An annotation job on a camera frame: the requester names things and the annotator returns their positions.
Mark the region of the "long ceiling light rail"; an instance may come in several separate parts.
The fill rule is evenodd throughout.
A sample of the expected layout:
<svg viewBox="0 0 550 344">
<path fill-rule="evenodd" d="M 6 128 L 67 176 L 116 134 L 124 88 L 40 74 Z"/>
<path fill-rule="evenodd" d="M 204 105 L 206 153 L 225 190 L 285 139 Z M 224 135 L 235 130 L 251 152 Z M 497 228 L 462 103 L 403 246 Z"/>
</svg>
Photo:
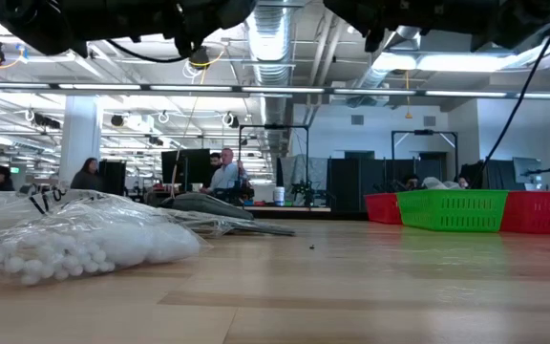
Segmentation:
<svg viewBox="0 0 550 344">
<path fill-rule="evenodd" d="M 88 93 L 88 94 L 127 94 L 127 95 L 168 95 L 208 96 L 232 94 L 239 97 L 249 95 L 267 96 L 369 96 L 369 97 L 453 97 L 531 100 L 550 100 L 550 93 L 492 92 L 492 91 L 452 91 L 452 90 L 406 90 L 406 89 L 354 89 L 331 87 L 291 87 L 291 86 L 239 86 L 239 85 L 199 85 L 199 84 L 115 84 L 115 83 L 37 83 L 0 82 L 0 91 L 36 93 Z"/>
</svg>

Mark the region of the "background wooden table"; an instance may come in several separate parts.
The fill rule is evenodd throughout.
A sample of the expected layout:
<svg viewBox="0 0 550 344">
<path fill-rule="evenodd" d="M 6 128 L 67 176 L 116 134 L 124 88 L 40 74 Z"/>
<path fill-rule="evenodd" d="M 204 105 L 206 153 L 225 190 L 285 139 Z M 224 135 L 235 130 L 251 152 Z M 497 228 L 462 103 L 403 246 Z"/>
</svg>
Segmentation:
<svg viewBox="0 0 550 344">
<path fill-rule="evenodd" d="M 242 208 L 245 211 L 249 212 L 258 212 L 258 211 L 270 211 L 270 212 L 322 212 L 322 213 L 330 213 L 331 208 L 330 207 L 322 207 L 322 206 L 240 206 L 239 208 Z"/>
</svg>

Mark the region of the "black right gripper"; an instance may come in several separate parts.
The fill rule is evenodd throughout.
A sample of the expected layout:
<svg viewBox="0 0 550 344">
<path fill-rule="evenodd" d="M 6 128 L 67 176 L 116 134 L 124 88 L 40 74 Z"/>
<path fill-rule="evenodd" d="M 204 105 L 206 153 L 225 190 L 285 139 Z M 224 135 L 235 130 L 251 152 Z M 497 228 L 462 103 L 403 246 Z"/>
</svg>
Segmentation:
<svg viewBox="0 0 550 344">
<path fill-rule="evenodd" d="M 385 30 L 401 25 L 400 0 L 324 0 L 324 5 L 360 32 L 366 53 L 379 49 Z"/>
</svg>

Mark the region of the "white pillar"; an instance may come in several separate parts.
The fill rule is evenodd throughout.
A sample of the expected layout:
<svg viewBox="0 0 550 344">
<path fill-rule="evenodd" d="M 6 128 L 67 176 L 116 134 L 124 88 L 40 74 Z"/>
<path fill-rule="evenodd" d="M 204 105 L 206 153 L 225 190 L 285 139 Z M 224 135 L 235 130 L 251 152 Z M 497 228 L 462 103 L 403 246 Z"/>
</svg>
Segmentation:
<svg viewBox="0 0 550 344">
<path fill-rule="evenodd" d="M 66 96 L 59 181 L 70 186 L 88 158 L 100 158 L 102 108 L 97 97 Z"/>
</svg>

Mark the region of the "black comb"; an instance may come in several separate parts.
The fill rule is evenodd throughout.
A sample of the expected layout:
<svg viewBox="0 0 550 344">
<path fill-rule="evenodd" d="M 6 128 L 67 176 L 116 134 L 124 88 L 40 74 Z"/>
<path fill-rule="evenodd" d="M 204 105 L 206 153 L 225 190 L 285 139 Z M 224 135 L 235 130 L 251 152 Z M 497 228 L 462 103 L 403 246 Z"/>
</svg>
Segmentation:
<svg viewBox="0 0 550 344">
<path fill-rule="evenodd" d="M 233 221 L 231 224 L 233 230 L 241 230 L 254 233 L 279 235 L 279 236 L 295 236 L 296 231 L 288 226 L 280 226 L 271 223 L 255 222 L 255 221 Z"/>
</svg>

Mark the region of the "black background monitor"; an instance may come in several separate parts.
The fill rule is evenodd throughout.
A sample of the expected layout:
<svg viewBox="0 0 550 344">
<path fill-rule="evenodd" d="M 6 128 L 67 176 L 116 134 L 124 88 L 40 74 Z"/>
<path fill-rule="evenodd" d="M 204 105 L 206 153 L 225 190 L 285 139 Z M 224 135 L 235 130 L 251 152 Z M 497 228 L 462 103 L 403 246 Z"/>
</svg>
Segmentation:
<svg viewBox="0 0 550 344">
<path fill-rule="evenodd" d="M 126 162 L 103 160 L 99 163 L 98 173 L 102 182 L 102 191 L 118 196 L 124 195 L 126 180 Z"/>
<path fill-rule="evenodd" d="M 162 179 L 165 183 L 204 183 L 211 178 L 210 151 L 185 149 L 161 153 Z"/>
</svg>

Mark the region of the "grey curtain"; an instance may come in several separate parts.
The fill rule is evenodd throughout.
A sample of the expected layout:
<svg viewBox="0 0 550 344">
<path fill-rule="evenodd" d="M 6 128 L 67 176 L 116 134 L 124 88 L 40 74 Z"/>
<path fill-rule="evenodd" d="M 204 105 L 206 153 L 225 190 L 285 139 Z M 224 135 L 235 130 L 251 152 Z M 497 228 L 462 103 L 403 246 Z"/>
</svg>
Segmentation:
<svg viewBox="0 0 550 344">
<path fill-rule="evenodd" d="M 316 190 L 327 189 L 328 159 L 307 155 L 281 157 L 276 161 L 276 185 L 290 191 L 294 183 L 309 181 Z"/>
</svg>

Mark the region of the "black background gantry frame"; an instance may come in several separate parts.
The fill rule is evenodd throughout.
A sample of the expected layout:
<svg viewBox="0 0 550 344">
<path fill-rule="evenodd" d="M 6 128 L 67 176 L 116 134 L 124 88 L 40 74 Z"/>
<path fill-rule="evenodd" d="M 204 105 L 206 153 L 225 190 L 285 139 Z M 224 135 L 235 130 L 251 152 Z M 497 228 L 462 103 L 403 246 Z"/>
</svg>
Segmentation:
<svg viewBox="0 0 550 344">
<path fill-rule="evenodd" d="M 306 131 L 306 138 L 305 138 L 305 177 L 303 179 L 303 182 L 310 182 L 309 180 L 309 126 L 304 124 L 282 124 L 282 123 L 270 123 L 270 124 L 241 124 L 238 129 L 238 140 L 237 140 L 237 153 L 240 157 L 242 155 L 243 150 L 243 141 L 245 140 L 245 135 L 243 134 L 243 130 L 245 128 L 258 128 L 263 129 L 265 131 L 284 131 L 284 130 L 291 130 L 292 133 L 295 133 L 296 129 L 303 129 Z"/>
<path fill-rule="evenodd" d="M 407 176 L 415 175 L 417 177 L 415 186 L 421 187 L 421 183 L 428 177 L 436 174 L 440 180 L 446 178 L 446 162 L 447 158 L 440 159 L 438 152 L 419 152 L 417 157 L 410 159 L 412 171 L 409 172 L 404 167 L 397 165 L 398 158 L 396 157 L 396 149 L 409 136 L 414 137 L 431 137 L 438 136 L 445 140 L 454 149 L 454 168 L 455 171 L 451 177 L 456 180 L 459 172 L 459 148 L 458 148 L 458 133 L 453 131 L 435 131 L 432 129 L 417 129 L 417 130 L 394 130 L 391 131 L 391 158 L 385 162 L 384 173 L 385 178 L 391 177 L 389 181 L 390 192 L 407 191 Z"/>
</svg>

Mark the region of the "bright ceiling light panel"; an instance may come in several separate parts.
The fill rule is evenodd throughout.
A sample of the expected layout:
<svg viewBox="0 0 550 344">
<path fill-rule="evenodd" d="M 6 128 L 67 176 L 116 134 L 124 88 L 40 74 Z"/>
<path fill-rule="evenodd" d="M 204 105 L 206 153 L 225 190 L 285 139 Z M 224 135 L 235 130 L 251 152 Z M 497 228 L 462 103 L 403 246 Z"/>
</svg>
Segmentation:
<svg viewBox="0 0 550 344">
<path fill-rule="evenodd" d="M 521 54 L 424 54 L 419 57 L 383 53 L 372 64 L 377 71 L 420 70 L 430 72 L 493 73 L 525 71 L 538 60 L 541 48 L 546 43 Z M 540 70 L 550 70 L 550 45 L 539 63 Z"/>
</svg>

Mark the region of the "clear bag of cotton balls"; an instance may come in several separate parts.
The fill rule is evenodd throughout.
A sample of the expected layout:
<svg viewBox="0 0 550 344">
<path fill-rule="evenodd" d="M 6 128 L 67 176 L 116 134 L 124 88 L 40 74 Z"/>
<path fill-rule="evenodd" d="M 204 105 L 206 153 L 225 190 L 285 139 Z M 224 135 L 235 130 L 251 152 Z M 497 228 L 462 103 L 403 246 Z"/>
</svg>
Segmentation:
<svg viewBox="0 0 550 344">
<path fill-rule="evenodd" d="M 54 214 L 74 201 L 96 201 L 108 197 L 110 194 L 81 189 L 55 189 L 34 195 L 0 191 L 0 230 Z"/>
<path fill-rule="evenodd" d="M 457 182 L 452 182 L 452 181 L 442 182 L 441 180 L 435 177 L 425 178 L 423 180 L 422 186 L 427 189 L 441 189 L 441 190 L 461 189 L 461 186 Z"/>
<path fill-rule="evenodd" d="M 195 257 L 209 244 L 165 211 L 111 195 L 0 230 L 0 281 L 34 286 Z"/>
</svg>

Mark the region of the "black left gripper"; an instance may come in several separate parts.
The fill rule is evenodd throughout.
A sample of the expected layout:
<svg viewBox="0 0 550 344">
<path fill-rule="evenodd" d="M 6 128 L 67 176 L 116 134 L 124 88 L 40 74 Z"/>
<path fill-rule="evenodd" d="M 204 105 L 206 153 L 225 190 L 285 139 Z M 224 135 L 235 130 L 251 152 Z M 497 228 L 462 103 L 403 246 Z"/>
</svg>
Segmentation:
<svg viewBox="0 0 550 344">
<path fill-rule="evenodd" d="M 217 30 L 241 24 L 256 8 L 256 0 L 176 0 L 181 15 L 175 45 L 181 57 L 190 57 L 203 40 Z"/>
</svg>

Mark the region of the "red plastic basket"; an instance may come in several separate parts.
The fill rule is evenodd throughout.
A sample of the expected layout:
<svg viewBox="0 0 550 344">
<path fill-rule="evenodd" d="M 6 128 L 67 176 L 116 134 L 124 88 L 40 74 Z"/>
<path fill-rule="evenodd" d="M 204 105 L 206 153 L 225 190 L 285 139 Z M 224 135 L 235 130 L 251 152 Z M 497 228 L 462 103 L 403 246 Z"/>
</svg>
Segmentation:
<svg viewBox="0 0 550 344">
<path fill-rule="evenodd" d="M 394 193 L 378 193 L 366 195 L 366 210 L 371 222 L 386 225 L 401 225 L 401 215 L 397 197 Z"/>
<path fill-rule="evenodd" d="M 550 235 L 550 191 L 510 191 L 500 231 Z"/>
</svg>

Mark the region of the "silver ventilation duct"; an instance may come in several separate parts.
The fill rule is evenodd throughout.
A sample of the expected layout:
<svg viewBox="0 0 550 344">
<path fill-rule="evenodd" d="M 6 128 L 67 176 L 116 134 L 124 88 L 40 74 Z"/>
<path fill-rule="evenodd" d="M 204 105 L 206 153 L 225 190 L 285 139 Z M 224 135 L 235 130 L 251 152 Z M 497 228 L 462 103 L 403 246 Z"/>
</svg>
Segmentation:
<svg viewBox="0 0 550 344">
<path fill-rule="evenodd" d="M 291 78 L 291 0 L 265 0 L 246 18 L 247 40 L 258 87 L 284 88 Z"/>
</svg>

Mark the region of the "green plastic basket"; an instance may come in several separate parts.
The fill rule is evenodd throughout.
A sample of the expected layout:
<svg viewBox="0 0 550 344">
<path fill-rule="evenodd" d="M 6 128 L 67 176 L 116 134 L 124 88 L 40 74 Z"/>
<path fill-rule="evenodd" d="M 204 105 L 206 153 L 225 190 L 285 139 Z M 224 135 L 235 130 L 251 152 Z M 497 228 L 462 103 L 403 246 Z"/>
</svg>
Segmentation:
<svg viewBox="0 0 550 344">
<path fill-rule="evenodd" d="M 396 194 L 404 226 L 447 232 L 499 232 L 508 191 L 424 189 Z"/>
</svg>

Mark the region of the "black partition screens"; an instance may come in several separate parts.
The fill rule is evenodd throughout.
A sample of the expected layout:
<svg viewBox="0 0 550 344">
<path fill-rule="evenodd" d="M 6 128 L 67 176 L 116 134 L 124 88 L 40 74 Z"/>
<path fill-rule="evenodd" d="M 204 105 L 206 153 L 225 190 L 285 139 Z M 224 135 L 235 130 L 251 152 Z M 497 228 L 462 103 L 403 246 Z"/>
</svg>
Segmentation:
<svg viewBox="0 0 550 344">
<path fill-rule="evenodd" d="M 328 206 L 335 213 L 365 212 L 366 195 L 403 191 L 411 175 L 422 183 L 426 177 L 441 180 L 444 173 L 437 160 L 329 159 Z"/>
</svg>

